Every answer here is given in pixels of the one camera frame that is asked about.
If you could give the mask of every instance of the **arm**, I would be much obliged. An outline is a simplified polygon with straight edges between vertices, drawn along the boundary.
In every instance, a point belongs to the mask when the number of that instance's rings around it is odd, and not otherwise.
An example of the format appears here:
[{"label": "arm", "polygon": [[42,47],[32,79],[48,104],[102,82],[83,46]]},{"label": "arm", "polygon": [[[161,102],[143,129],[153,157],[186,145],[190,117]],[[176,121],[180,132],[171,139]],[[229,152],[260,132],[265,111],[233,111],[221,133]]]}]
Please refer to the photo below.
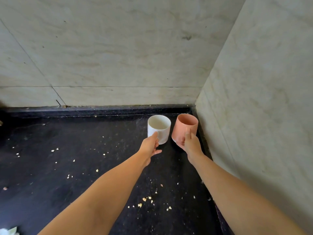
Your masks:
[{"label": "arm", "polygon": [[96,180],[38,235],[108,234],[151,156],[162,152],[157,132],[143,140],[138,153]]},{"label": "arm", "polygon": [[186,133],[184,150],[236,235],[304,235],[277,207],[206,157],[199,139]]}]

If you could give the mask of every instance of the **cup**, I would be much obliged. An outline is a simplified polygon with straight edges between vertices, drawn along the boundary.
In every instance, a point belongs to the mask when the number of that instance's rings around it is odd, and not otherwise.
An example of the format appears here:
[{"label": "cup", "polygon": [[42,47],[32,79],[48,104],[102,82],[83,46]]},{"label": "cup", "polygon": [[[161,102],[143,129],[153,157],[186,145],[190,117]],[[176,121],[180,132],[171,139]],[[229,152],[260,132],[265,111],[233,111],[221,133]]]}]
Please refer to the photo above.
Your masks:
[{"label": "cup", "polygon": [[159,144],[164,144],[170,134],[171,120],[164,115],[153,115],[148,119],[148,137],[158,132]]},{"label": "cup", "polygon": [[198,119],[190,114],[180,114],[177,119],[172,133],[173,141],[180,147],[185,145],[186,130],[196,134],[198,129]]}]

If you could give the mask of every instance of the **wall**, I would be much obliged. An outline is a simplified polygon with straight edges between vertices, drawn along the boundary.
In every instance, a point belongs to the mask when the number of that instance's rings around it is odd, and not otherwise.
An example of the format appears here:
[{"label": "wall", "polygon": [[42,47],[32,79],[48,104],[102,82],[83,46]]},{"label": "wall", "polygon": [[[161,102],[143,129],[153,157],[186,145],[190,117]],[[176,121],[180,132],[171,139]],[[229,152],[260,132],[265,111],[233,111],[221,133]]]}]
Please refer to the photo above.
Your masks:
[{"label": "wall", "polygon": [[313,234],[313,0],[246,0],[196,102],[213,160]]},{"label": "wall", "polygon": [[0,101],[194,103],[244,1],[0,0]]}]

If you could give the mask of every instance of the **person's right hand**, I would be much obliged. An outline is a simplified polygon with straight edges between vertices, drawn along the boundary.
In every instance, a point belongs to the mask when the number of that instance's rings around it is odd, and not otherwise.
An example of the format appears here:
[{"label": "person's right hand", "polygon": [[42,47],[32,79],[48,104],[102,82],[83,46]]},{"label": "person's right hand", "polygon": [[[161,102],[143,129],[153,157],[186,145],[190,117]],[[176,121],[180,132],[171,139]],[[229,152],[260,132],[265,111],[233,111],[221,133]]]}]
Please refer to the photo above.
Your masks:
[{"label": "person's right hand", "polygon": [[191,164],[194,163],[195,157],[203,155],[200,141],[196,135],[190,133],[190,129],[186,131],[183,149],[186,151]]}]

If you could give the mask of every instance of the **person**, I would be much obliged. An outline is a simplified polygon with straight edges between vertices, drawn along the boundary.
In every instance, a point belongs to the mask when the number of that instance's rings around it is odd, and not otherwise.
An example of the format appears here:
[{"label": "person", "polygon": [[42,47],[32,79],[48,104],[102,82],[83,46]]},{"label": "person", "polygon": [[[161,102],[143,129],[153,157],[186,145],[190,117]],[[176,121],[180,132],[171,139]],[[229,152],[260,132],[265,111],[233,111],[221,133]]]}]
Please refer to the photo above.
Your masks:
[{"label": "person", "polygon": [[[215,164],[201,150],[199,139],[186,132],[183,149],[236,235],[302,235],[291,219],[244,182]],[[150,158],[161,152],[157,132],[139,151],[96,180],[55,217],[39,235],[108,234]]]}]

